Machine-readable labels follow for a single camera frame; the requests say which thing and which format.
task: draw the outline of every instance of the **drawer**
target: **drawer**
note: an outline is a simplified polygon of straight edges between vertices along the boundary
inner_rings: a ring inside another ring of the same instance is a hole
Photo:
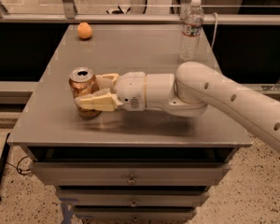
[[[209,197],[207,191],[171,189],[57,189],[60,201],[69,205],[88,206],[201,206]]]
[[[187,221],[195,217],[191,208],[114,208],[114,207],[73,207],[73,213],[80,219],[93,220],[179,220]]]
[[[31,171],[53,186],[213,186],[227,163],[56,163],[34,162]]]

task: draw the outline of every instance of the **white cable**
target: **white cable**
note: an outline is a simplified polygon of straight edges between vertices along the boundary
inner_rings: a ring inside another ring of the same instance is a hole
[[[217,17],[218,17],[218,15],[217,15],[216,12],[214,12],[213,15],[215,16],[215,19],[216,19],[216,20],[215,20],[215,28],[214,28],[214,35],[213,35],[213,41],[212,41],[212,49],[213,49],[213,47],[214,47],[215,40],[216,40],[216,34],[217,34]]]

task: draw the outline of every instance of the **bottle label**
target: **bottle label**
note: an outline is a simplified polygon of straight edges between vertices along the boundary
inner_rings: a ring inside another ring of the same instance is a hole
[[[199,36],[202,32],[203,28],[203,19],[196,18],[194,23],[186,23],[183,24],[183,35],[187,36]]]

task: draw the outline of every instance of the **can lid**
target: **can lid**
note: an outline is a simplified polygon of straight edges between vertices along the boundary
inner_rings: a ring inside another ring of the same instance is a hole
[[[191,2],[190,2],[190,5],[191,6],[194,6],[194,7],[198,7],[198,6],[200,6],[202,4],[202,0],[192,0]]]
[[[93,77],[94,73],[87,67],[78,67],[69,75],[70,79],[75,82],[86,82]]]

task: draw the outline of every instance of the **gray tabletop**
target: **gray tabletop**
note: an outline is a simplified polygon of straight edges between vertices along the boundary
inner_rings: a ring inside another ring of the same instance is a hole
[[[68,85],[70,72],[87,66],[94,74],[144,71],[174,73],[180,25],[92,26],[90,40],[80,40],[71,25],[49,62],[8,143],[21,146],[74,147],[243,147],[247,131],[215,108],[198,118],[162,111],[103,112],[95,119],[78,113]],[[219,70],[202,34],[197,61]]]

